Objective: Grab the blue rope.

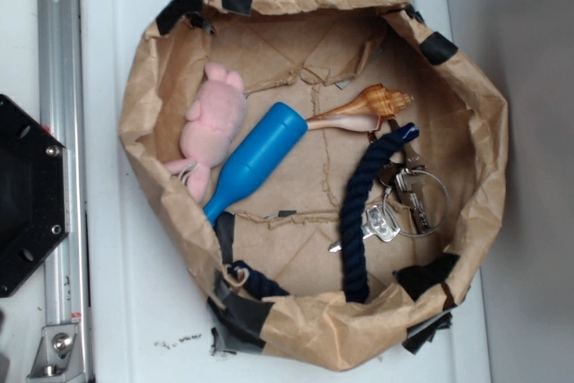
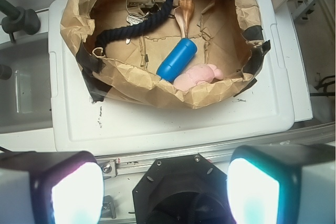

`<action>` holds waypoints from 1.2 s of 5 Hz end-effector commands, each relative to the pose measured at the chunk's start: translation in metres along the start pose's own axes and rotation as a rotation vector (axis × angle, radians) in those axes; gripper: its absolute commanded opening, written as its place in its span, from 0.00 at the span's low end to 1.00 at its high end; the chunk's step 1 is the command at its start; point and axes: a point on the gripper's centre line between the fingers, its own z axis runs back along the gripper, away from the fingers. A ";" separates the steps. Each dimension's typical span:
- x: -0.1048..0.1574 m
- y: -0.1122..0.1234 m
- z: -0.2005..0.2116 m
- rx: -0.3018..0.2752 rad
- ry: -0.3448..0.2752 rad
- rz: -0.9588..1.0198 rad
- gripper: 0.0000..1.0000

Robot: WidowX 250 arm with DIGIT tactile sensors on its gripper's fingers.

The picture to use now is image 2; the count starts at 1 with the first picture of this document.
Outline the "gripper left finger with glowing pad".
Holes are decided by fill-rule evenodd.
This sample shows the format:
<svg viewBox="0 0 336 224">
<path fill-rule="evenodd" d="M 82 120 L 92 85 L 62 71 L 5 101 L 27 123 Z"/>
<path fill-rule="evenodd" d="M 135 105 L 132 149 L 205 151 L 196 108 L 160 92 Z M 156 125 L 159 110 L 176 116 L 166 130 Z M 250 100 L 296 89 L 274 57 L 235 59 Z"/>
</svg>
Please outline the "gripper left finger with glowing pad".
<svg viewBox="0 0 336 224">
<path fill-rule="evenodd" d="M 103 196 L 90 152 L 1 153 L 1 223 L 98 223 Z"/>
</svg>

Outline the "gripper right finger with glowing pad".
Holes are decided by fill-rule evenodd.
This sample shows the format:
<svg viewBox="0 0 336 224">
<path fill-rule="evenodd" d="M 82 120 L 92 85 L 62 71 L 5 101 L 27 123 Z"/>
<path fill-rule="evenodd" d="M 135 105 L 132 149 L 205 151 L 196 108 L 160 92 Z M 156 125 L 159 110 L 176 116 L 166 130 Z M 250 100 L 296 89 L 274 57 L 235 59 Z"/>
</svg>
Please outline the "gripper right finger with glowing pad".
<svg viewBox="0 0 336 224">
<path fill-rule="evenodd" d="M 335 223 L 335 147 L 239 146 L 227 196 L 237 223 Z"/>
</svg>

